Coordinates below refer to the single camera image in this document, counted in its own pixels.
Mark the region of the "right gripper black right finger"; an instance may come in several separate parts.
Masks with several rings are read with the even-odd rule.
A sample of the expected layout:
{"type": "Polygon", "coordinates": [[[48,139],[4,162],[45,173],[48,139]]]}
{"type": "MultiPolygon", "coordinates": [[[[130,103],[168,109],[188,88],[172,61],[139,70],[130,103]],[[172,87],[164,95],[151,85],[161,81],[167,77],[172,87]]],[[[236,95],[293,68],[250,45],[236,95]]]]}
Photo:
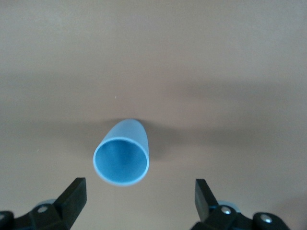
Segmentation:
{"type": "Polygon", "coordinates": [[[218,202],[204,179],[195,181],[195,206],[200,218],[193,230],[288,230],[278,216],[258,212],[245,217],[229,202],[218,202]]]}

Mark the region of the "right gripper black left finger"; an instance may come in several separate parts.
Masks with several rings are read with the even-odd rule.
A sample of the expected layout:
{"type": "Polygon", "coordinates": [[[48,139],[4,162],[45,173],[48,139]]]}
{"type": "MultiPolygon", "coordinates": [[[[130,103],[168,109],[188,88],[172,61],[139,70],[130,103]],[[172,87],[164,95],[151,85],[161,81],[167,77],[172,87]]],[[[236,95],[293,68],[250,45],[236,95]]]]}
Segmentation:
{"type": "Polygon", "coordinates": [[[44,201],[16,218],[11,211],[0,212],[2,230],[69,230],[87,201],[86,179],[76,178],[55,200],[44,201]]]}

